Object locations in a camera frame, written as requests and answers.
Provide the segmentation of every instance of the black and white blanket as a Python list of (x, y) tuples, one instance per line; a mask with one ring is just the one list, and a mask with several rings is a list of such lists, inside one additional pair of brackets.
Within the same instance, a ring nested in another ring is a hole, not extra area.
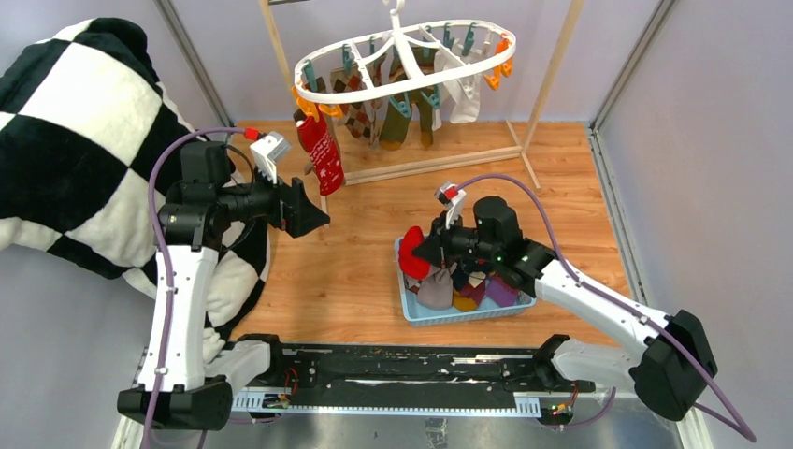
[[(106, 278), (123, 276), (155, 297), (148, 179), (162, 151), (191, 131), (137, 25), (94, 19), (25, 48), (0, 78), (0, 250), (36, 248)], [(160, 171), (158, 206), (181, 179), (179, 160), (173, 153)], [(241, 227), (227, 231), (224, 244)], [(268, 261), (265, 221), (222, 251), (209, 289), (205, 360), (255, 306)]]

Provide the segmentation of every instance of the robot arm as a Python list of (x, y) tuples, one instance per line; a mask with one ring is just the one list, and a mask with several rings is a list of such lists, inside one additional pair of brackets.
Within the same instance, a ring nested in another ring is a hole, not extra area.
[[(506, 284), (575, 313), (620, 345), (598, 346), (553, 336), (537, 357), (543, 362), (537, 374), (549, 388), (578, 380), (616, 386), (635, 391), (648, 408), (667, 419), (683, 419), (706, 383), (645, 323), (652, 320), (664, 327), (714, 376), (717, 368), (701, 322), (686, 311), (672, 317), (632, 301), (570, 266), (579, 278), (574, 279), (552, 249), (523, 237), (515, 211), (498, 196), (477, 201), (476, 227), (464, 227), (456, 199), (464, 195), (448, 184), (441, 187), (437, 197), (448, 211), (433, 221), (429, 236), (413, 255), (438, 267), (461, 257), (490, 262)], [(585, 284), (638, 311), (641, 318), (584, 288)]]
[[(288, 149), (289, 143), (277, 133), (255, 142), (252, 150), (261, 171), (253, 174), (252, 182), (232, 187), (223, 187), (231, 179), (226, 145), (194, 142), (181, 149), (183, 181), (169, 189), (166, 203), (158, 213), (174, 269), (173, 307), (169, 313), (169, 289), (161, 277), (150, 349), (138, 376), (138, 387), (119, 394), (118, 409), (122, 414), (143, 422), (158, 374), (159, 342), (167, 323), (167, 368), (159, 372), (162, 383), (157, 397), (159, 427), (222, 428), (233, 395), (270, 368), (273, 348), (267, 341), (255, 340), (238, 342), (230, 354), (205, 365), (204, 317), (223, 232), (233, 222), (266, 218), (270, 225), (293, 238), (330, 222), (308, 200), (300, 179), (293, 178), (289, 185), (276, 175), (275, 163)], [(156, 259), (158, 273), (164, 273), (162, 253)]]

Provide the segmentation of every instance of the purple sock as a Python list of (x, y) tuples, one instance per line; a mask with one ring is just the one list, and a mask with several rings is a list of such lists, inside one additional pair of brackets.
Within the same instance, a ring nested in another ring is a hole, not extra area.
[(490, 278), (484, 294), (493, 299), (499, 307), (510, 307), (515, 305), (515, 300), (520, 292), (504, 283), (499, 277)]

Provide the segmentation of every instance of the blue plastic basket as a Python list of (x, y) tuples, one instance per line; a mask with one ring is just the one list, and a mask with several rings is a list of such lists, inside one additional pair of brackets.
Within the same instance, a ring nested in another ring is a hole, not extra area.
[[(400, 241), (402, 241), (402, 238), (396, 239), (394, 242), (394, 250), (397, 258)], [(514, 306), (499, 307), (493, 299), (485, 296), (476, 311), (459, 311), (454, 307), (436, 311), (419, 304), (416, 300), (416, 295), (408, 290), (408, 284), (405, 281), (404, 273), (399, 269), (399, 263), (396, 263), (396, 275), (397, 281), (399, 282), (399, 294), (402, 296), (402, 312), (405, 315), (405, 319), (411, 323), (411, 326), (416, 327), (518, 315), (537, 302), (536, 298), (522, 293), (518, 297), (517, 304)]]

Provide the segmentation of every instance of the wooden rack frame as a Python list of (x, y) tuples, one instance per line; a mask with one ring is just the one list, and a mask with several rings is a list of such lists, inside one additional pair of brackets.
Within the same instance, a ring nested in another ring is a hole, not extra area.
[[(262, 9), (262, 15), (264, 16), (265, 23), (267, 24), (267, 30), (269, 32), (270, 40), (272, 41), (273, 49), (275, 50), (276, 58), (278, 59), (278, 65), (281, 69), (281, 74), (283, 75), (286, 89), (289, 92), (289, 96), (291, 97), (293, 77), (290, 73), (291, 68), (289, 63), (286, 61), (286, 55), (283, 51), (283, 44), (281, 43), (281, 37), (279, 36), (275, 18), (272, 14), (270, 5), (271, 3), (272, 5), (277, 5), (279, 3), (290, 2), (259, 0), (259, 6)], [(514, 146), (486, 150), (482, 152), (471, 152), (455, 156), (440, 157), (424, 161), (396, 164), (389, 167), (377, 167), (347, 172), (345, 173), (347, 185), (391, 180), (394, 178), (401, 178), (410, 175), (445, 170), (447, 168), (466, 167), (487, 162), (518, 158), (523, 162), (528, 176), (531, 178), (532, 182), (534, 182), (534, 186), (539, 189), (540, 182), (538, 181), (537, 175), (535, 174), (534, 169), (528, 160), (528, 149), (531, 144), (531, 138), (534, 136), (534, 131), (537, 128), (537, 123), (540, 121), (542, 110), (545, 107), (545, 103), (548, 100), (549, 94), (551, 93), (551, 88), (553, 87), (556, 73), (562, 64), (568, 44), (570, 43), (570, 38), (572, 37), (573, 31), (575, 31), (575, 25), (578, 22), (578, 18), (581, 15), (581, 10), (583, 7), (584, 0), (570, 0), (570, 6), (568, 8), (567, 15), (565, 16), (565, 21), (562, 24), (561, 31), (559, 32), (554, 53), (551, 56), (551, 61), (548, 64), (548, 68), (545, 70), (545, 76), (542, 79), (542, 85), (540, 87), (537, 100), (534, 103), (534, 108), (531, 110), (531, 117), (528, 121), (528, 129), (526, 130), (526, 135), (524, 136), (523, 140), (517, 136), (512, 123), (509, 120), (505, 120), (504, 122), (507, 125), (507, 129), (509, 130), (512, 139), (515, 142)], [(322, 207), (323, 210), (327, 212), (327, 201), (324, 196), (322, 197)]]

